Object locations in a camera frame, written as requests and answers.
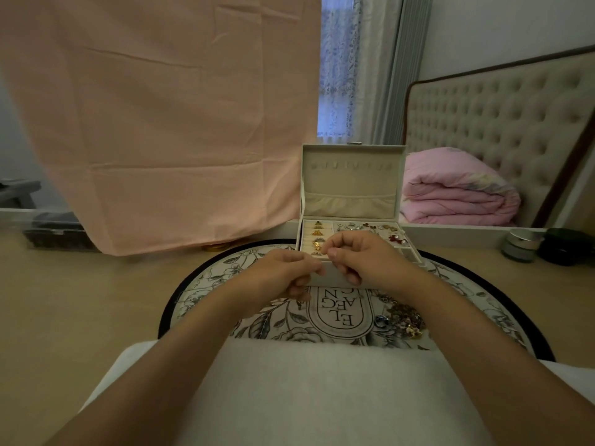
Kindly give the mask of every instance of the jewelry box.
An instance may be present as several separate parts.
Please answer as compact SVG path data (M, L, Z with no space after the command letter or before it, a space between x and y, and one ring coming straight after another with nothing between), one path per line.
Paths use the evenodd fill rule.
M353 287L320 252L326 239L341 230L374 232L409 261L424 266L398 223L405 157L405 146L302 146L296 249L321 259L326 269L323 277L312 276L311 285ZM365 281L360 288L373 289Z

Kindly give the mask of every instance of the pink fabric backdrop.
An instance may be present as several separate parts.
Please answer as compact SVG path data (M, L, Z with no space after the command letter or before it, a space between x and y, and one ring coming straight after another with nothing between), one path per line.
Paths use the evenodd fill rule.
M37 156L104 253L299 215L320 0L2 0L0 65Z

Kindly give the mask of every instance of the folded pink comforter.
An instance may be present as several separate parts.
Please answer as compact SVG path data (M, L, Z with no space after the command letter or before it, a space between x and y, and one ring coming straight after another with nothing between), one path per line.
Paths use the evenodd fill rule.
M520 204L511 184L465 151L441 147L407 156L400 210L408 222L509 225Z

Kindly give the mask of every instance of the round rug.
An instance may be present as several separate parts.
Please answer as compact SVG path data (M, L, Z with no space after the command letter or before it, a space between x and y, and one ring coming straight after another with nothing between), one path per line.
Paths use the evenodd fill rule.
M293 239L270 239L229 249L199 266L178 286L165 307L159 326L162 337L188 310L213 289L246 269L273 248L294 248ZM535 324L504 293L456 263L420 251L428 271L469 299L514 341L541 360L554 361L547 341ZM420 350L437 349L431 333L403 337L390 324L378 322L391 307L377 290L311 286L308 303L278 299L259 314L237 323L230 336L241 338L347 343Z

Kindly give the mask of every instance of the white wall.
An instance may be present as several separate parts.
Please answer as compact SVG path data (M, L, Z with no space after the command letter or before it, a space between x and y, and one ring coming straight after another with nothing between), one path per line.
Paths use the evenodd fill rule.
M595 44L595 0L434 0L420 79Z
M46 177L29 146L2 78L0 77L0 178L28 178L41 181L41 190L32 194L37 207L67 207L56 187Z

